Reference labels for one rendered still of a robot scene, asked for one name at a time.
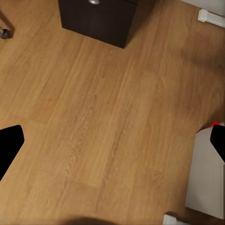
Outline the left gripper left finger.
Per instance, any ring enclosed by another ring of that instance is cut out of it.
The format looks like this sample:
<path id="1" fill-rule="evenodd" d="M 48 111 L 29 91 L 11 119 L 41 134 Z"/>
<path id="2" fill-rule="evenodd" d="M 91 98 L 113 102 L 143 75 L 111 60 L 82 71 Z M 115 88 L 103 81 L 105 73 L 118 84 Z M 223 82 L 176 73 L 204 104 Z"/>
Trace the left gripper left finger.
<path id="1" fill-rule="evenodd" d="M 0 181 L 24 143 L 20 125 L 0 130 Z"/>

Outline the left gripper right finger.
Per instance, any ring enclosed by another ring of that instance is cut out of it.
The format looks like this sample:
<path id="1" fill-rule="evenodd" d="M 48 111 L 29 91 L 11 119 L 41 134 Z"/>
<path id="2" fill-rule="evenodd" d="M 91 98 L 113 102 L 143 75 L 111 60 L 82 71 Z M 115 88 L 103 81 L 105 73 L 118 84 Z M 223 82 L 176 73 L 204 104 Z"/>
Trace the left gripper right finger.
<path id="1" fill-rule="evenodd" d="M 225 162 L 225 127 L 221 125 L 214 125 L 211 136 L 210 142 L 220 155 L 220 157 Z"/>

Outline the swivel chair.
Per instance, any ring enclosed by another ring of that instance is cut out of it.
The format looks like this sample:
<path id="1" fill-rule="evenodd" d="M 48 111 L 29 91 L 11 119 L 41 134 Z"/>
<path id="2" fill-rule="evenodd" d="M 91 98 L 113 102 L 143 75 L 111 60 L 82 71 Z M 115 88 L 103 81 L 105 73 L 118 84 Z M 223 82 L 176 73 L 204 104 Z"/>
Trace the swivel chair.
<path id="1" fill-rule="evenodd" d="M 10 38 L 9 31 L 8 31 L 7 29 L 2 29 L 2 28 L 0 27 L 0 37 L 1 37 L 2 39 L 4 39 L 4 38 Z"/>

